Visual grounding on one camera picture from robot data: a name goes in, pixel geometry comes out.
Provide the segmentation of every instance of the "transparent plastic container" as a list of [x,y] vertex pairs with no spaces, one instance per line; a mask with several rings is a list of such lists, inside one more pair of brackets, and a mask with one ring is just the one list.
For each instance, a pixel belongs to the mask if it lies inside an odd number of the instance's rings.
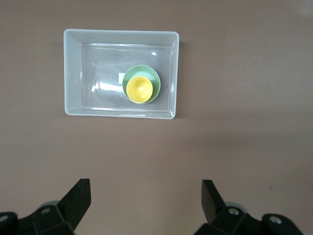
[[[176,32],[67,29],[64,32],[65,112],[84,116],[174,118],[178,55]],[[123,74],[135,65],[147,65],[160,76],[160,92],[150,103],[133,103],[123,92]]]

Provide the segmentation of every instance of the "yellow cup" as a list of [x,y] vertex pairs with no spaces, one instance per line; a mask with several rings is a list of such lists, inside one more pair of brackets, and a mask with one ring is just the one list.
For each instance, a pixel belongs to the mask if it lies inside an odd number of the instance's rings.
[[133,77],[126,86],[128,98],[137,104],[141,104],[150,99],[153,92],[151,81],[144,76]]

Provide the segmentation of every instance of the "table surface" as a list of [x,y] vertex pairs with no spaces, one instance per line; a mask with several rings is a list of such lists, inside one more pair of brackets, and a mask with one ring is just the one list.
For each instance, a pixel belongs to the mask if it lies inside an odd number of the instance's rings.
[[[173,120],[64,112],[67,28],[180,35]],[[78,235],[192,235],[201,181],[313,234],[313,1],[2,1],[0,211],[90,178]]]

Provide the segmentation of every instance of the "green plate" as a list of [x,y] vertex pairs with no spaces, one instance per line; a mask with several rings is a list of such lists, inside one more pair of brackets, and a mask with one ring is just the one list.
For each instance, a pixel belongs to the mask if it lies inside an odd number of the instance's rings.
[[152,86],[153,86],[152,95],[150,99],[148,99],[146,102],[141,103],[141,104],[146,104],[146,103],[151,102],[157,97],[158,93],[160,92],[160,88],[161,88],[160,77],[158,76],[157,72],[153,68],[147,65],[136,65],[134,67],[131,67],[125,73],[123,82],[122,82],[124,94],[126,95],[128,99],[129,97],[127,96],[127,93],[126,93],[127,83],[129,82],[129,80],[131,80],[133,77],[136,77],[136,76],[144,76],[144,77],[147,77],[151,81]]

